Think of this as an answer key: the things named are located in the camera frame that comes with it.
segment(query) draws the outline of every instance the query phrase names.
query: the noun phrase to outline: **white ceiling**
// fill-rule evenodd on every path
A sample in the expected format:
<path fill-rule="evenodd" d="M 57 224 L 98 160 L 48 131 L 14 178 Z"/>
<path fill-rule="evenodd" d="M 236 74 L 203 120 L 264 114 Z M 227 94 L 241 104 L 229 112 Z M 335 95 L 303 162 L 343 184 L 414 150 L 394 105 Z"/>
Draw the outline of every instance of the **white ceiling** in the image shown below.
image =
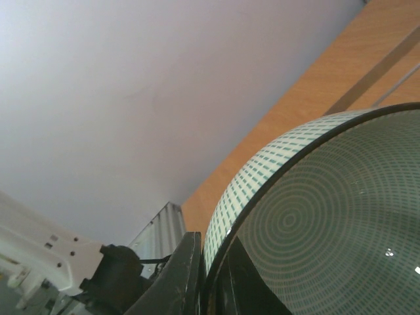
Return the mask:
<path fill-rule="evenodd" d="M 128 243 L 198 187 L 362 5 L 0 1 L 0 189 Z"/>

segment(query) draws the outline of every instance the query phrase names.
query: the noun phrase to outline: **metal strip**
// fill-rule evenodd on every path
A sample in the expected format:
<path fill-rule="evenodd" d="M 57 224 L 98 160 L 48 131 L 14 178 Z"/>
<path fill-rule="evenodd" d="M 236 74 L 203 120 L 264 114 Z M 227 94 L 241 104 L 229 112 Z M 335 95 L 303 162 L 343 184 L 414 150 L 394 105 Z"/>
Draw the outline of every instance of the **metal strip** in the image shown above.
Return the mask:
<path fill-rule="evenodd" d="M 420 42 L 420 26 L 417 26 L 406 38 L 404 38 L 393 50 L 391 50 L 380 62 L 353 85 L 325 115 L 343 112 L 358 100 L 373 84 L 381 79 L 398 61 L 407 55 L 414 46 Z"/>
<path fill-rule="evenodd" d="M 407 79 L 411 77 L 418 69 L 420 69 L 420 63 L 418 63 L 404 77 L 402 77 L 397 83 L 395 83 L 384 95 L 382 95 L 376 102 L 374 102 L 372 107 L 378 107 L 380 103 L 384 101 L 384 99 L 386 99 L 392 92 L 394 92 L 401 84 L 407 81 Z"/>

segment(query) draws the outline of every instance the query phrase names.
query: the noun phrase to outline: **black cable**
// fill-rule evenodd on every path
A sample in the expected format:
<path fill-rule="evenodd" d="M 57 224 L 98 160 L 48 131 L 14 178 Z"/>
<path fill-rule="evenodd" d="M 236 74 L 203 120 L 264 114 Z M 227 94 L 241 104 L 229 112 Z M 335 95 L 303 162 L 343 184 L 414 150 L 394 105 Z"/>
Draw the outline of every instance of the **black cable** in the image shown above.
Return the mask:
<path fill-rule="evenodd" d="M 158 259 L 141 259 L 140 263 L 142 264 L 160 264 L 160 263 L 167 263 L 167 261 L 171 258 L 170 255 L 164 257 L 164 258 L 158 258 Z"/>

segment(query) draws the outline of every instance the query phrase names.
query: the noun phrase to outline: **curved edge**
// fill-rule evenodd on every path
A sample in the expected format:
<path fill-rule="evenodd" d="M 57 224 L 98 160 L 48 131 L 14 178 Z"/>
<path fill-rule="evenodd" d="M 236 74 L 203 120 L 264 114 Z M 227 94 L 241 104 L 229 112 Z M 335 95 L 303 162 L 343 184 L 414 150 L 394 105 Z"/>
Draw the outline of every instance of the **curved edge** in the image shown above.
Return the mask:
<path fill-rule="evenodd" d="M 403 103 L 403 104 L 396 104 L 392 106 L 387 106 L 383 108 L 374 109 L 370 112 L 361 114 L 355 118 L 352 118 L 341 125 L 338 125 L 332 128 L 330 131 L 327 131 L 319 138 L 312 141 L 306 147 L 304 147 L 301 151 L 297 152 L 289 161 L 285 162 L 252 196 L 252 198 L 248 201 L 248 203 L 243 207 L 241 213 L 236 217 L 235 221 L 232 224 L 231 231 L 229 234 L 225 236 L 223 239 L 222 244 L 220 245 L 219 249 L 217 250 L 217 254 L 211 263 L 211 267 L 209 269 L 209 273 L 207 277 L 205 277 L 204 286 L 200 293 L 200 303 L 201 303 L 201 311 L 202 314 L 206 314 L 207 308 L 209 306 L 209 298 L 210 294 L 215 286 L 217 275 L 221 269 L 223 264 L 224 258 L 232 244 L 236 234 L 238 233 L 241 225 L 248 217 L 252 209 L 256 206 L 256 204 L 260 201 L 260 199 L 268 192 L 268 190 L 286 173 L 297 164 L 300 160 L 302 160 L 305 156 L 309 155 L 313 150 L 317 149 L 327 141 L 335 138 L 339 134 L 357 126 L 361 123 L 365 123 L 369 120 L 394 114 L 398 112 L 405 112 L 408 110 L 420 110 L 420 102 L 412 102 L 412 103 Z"/>

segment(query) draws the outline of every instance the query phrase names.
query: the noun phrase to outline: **wood panel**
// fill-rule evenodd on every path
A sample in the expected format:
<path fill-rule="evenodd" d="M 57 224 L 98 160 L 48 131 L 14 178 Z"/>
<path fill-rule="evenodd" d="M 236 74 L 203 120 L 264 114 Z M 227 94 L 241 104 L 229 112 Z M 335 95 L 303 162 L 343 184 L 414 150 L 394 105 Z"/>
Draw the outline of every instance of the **wood panel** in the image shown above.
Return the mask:
<path fill-rule="evenodd" d="M 420 21 L 418 0 L 373 0 L 182 206 L 188 230 L 203 234 L 221 194 L 267 142 L 325 113 Z"/>
<path fill-rule="evenodd" d="M 370 106 L 380 100 L 399 80 L 410 73 L 420 63 L 420 44 L 417 44 L 403 59 L 392 67 L 376 84 L 368 89 L 352 106 L 357 110 Z M 380 106 L 420 100 L 420 71 L 417 70 L 406 82 L 392 92 Z"/>

